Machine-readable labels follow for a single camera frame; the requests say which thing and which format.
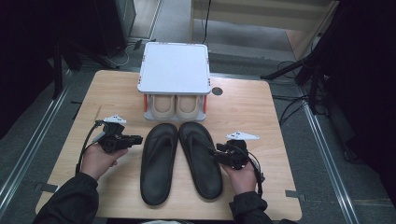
wooden table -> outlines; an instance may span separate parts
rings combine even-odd
[[[143,117],[143,95],[137,90],[139,74],[99,71],[96,73],[64,148],[49,178],[49,184],[62,185],[74,176],[83,142],[96,119],[118,114],[128,122],[124,134],[144,138],[159,122]],[[266,177],[262,197],[268,202],[266,213],[273,220],[302,216],[297,198],[287,197],[285,190],[295,191],[288,156],[277,122],[268,83],[256,80],[211,78],[212,88],[220,87],[220,96],[207,96],[206,119],[201,123],[216,143],[225,143],[228,133],[257,134],[259,140],[247,140],[247,149],[260,161]],[[92,134],[94,138],[102,127]],[[229,177],[223,172],[224,189],[219,198],[206,201],[196,192],[181,145],[177,147],[172,188],[165,203],[146,205],[140,196],[140,164],[143,144],[132,146],[119,159],[119,165],[99,180],[99,217],[134,217],[153,219],[232,219],[228,203],[233,200]],[[36,211],[52,193],[43,192]]]

black sandal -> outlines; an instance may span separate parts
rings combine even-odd
[[[140,173],[140,193],[149,205],[168,198],[177,149],[177,127],[170,123],[155,126],[146,137]]]
[[[209,154],[209,147],[215,148],[210,133],[202,124],[187,122],[180,126],[178,137],[198,193],[208,200],[219,197],[222,177],[219,163]]]

gray floor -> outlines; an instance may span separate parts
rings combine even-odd
[[[195,21],[194,24],[194,42],[200,43],[203,34],[201,21]],[[163,0],[151,39],[162,42],[188,42],[189,26],[190,1]],[[210,50],[210,70],[214,76],[259,79],[259,75],[271,74],[294,60],[285,32],[273,28],[210,22],[206,44]],[[128,49],[130,60],[121,66],[120,70],[138,71],[143,50],[144,46],[138,50]],[[40,192],[35,187],[40,182],[47,182],[73,124],[73,117],[78,112],[78,105],[70,102],[83,101],[94,73],[101,69],[97,63],[86,57],[81,56],[81,59],[84,62],[83,67],[79,72],[70,74],[67,92],[58,113],[53,117],[47,132],[43,133],[44,137],[30,166],[12,200],[6,204],[7,210],[0,214],[1,223],[30,223],[35,216],[35,205],[40,197]],[[126,54],[122,52],[111,60],[124,63],[126,59]],[[293,76],[293,73],[289,73],[270,81],[279,118],[290,104],[290,100],[284,100],[285,96],[299,97],[302,91],[309,89],[309,85],[302,89],[295,85],[291,78]],[[52,92],[53,87],[50,85],[15,123],[6,137],[0,140],[2,185],[12,174],[12,169],[34,134],[40,119],[52,103]],[[301,103],[294,104],[287,114]],[[346,221],[341,209],[334,183],[329,176],[329,168],[323,161],[318,137],[313,132],[312,124],[308,121],[309,113],[306,111],[304,108],[298,110],[281,125],[303,211],[303,218],[298,223],[350,223]],[[331,119],[326,116],[315,116],[315,119],[318,120],[337,171],[353,203],[358,218],[358,222],[355,223],[396,223],[395,209],[378,175],[365,164],[347,162],[344,159],[342,144],[332,128]],[[95,220],[95,223],[105,222],[104,218]]]

white lid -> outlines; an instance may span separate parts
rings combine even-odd
[[[148,94],[209,94],[209,77],[205,45],[149,42],[137,88]]]

wire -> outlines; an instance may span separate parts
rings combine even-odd
[[[297,109],[293,110],[288,116],[285,117],[286,112],[288,111],[288,109],[294,105],[296,102],[300,101],[300,100],[305,100],[305,102],[303,104],[301,104]],[[301,108],[303,108],[303,106],[307,105],[307,95],[295,98],[294,100],[291,101],[291,103],[286,106],[285,110],[283,111],[282,115],[280,116],[279,119],[279,125],[282,125],[283,123],[285,123],[285,121],[287,119],[289,119],[291,117],[291,115],[295,114],[298,110],[300,110]]]
[[[281,63],[279,63],[279,64],[276,66],[277,71],[280,70],[280,69],[279,69],[279,66],[280,66],[282,63],[295,63],[295,62],[293,62],[293,61],[284,61],[284,62],[281,62]],[[287,78],[295,78],[295,77],[297,77],[297,75],[295,74],[294,70],[292,70],[291,72],[294,74],[294,77],[288,77],[288,76],[286,76],[286,74],[284,74],[283,76],[284,76],[284,77],[287,77]]]
[[[272,95],[272,97],[276,100],[284,100],[284,101],[293,101],[295,99],[300,99],[300,97],[295,97],[295,96],[281,96],[281,95]]]
[[[81,169],[82,157],[84,156],[85,151],[87,150],[88,147],[90,147],[96,143],[96,142],[92,142],[89,146],[87,146],[88,140],[90,139],[93,130],[95,130],[101,124],[102,124],[101,120],[96,121],[95,124],[93,125],[93,127],[91,127],[90,132],[88,133],[87,137],[85,138],[84,145],[82,146],[81,152],[79,153],[78,163],[76,165],[76,174],[78,174]]]
[[[134,44],[132,44],[132,45],[128,45],[126,48],[125,48],[125,54],[126,54],[126,57],[127,57],[127,60],[126,60],[126,62],[125,63],[114,63],[113,61],[111,61],[109,58],[107,58],[106,57],[106,59],[110,62],[110,63],[112,63],[112,64],[114,64],[114,65],[116,65],[116,66],[123,66],[123,65],[125,65],[125,64],[127,64],[128,62],[129,62],[129,54],[128,54],[128,48],[130,48],[131,46],[134,46]]]
[[[207,20],[209,19],[210,4],[212,4],[212,1],[211,1],[211,0],[209,0],[209,5],[207,6],[206,22],[205,22],[205,36],[204,36],[204,40],[202,41],[202,44],[204,44],[205,41],[206,41],[206,36],[207,36]]]
[[[202,1],[199,1],[199,5],[201,7],[201,18],[204,17],[204,10],[202,9]],[[201,20],[201,27],[202,27],[202,31],[205,31],[205,27],[204,27],[204,20]]]
[[[259,160],[257,160],[257,158],[250,152],[248,152],[246,154],[245,151],[242,150],[240,147],[237,147],[234,145],[229,145],[229,146],[232,146],[233,148],[237,148],[250,162],[251,166],[253,167],[254,175],[256,176],[256,180],[257,180],[257,187],[258,187],[257,194],[260,195],[260,197],[261,197],[262,196],[262,181],[264,181],[264,176],[262,175],[262,167],[260,166]],[[249,157],[249,155],[253,156],[253,158],[254,158],[255,162],[257,162],[257,166],[259,168],[256,166],[254,161]]]

